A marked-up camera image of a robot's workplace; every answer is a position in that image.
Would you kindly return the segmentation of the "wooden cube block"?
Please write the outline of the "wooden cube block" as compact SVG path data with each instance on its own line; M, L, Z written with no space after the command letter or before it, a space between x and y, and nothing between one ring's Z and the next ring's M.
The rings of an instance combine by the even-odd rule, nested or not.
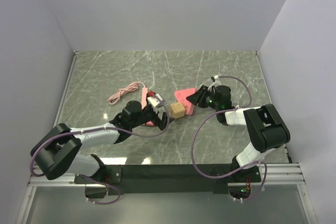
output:
M175 102L170 105L170 116L179 119L185 115L185 107L181 102Z

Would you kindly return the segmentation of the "pink triangular power strip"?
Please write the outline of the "pink triangular power strip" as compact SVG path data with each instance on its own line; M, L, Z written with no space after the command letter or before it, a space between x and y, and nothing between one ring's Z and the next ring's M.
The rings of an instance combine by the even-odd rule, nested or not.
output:
M190 103L186 98L193 95L197 91L196 88L182 89L174 92L174 96L177 102L182 103L185 108L185 114L191 116L194 112L194 105Z

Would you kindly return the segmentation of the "pink triangular plug adapter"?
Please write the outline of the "pink triangular plug adapter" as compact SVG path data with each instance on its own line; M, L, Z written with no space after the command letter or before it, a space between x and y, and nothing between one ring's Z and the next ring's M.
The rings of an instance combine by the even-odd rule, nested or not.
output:
M148 121L143 124L144 126L155 127L155 124L152 121Z

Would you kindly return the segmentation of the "pink long power strip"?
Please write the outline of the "pink long power strip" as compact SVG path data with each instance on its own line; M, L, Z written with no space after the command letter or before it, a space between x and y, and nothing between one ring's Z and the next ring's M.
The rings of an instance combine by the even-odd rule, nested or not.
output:
M142 93L141 93L141 105L142 105L142 109L144 109L147 105L147 93L148 93L148 88L147 87L143 87L142 88Z

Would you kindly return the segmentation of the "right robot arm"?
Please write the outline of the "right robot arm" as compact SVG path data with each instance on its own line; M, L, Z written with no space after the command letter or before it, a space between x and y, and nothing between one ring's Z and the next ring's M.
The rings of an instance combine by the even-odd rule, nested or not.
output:
M222 125L247 127L250 143L233 158L230 169L232 179L241 182L249 175L246 165L263 160L267 154L287 144L290 132L273 104L234 110L230 92L228 86L201 86L186 99L200 108L211 108L216 112L224 110L216 115Z

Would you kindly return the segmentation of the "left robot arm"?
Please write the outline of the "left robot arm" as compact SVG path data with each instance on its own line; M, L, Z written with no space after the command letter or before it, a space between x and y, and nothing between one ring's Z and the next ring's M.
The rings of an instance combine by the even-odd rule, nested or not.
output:
M122 143L135 135L134 128L148 122L164 133L173 121L168 111L160 113L151 103L142 106L138 101L130 101L113 120L103 125L70 128L60 123L31 150L31 175L54 180L69 172L87 177L93 183L105 182L109 178L106 164L95 154L80 155L80 150Z

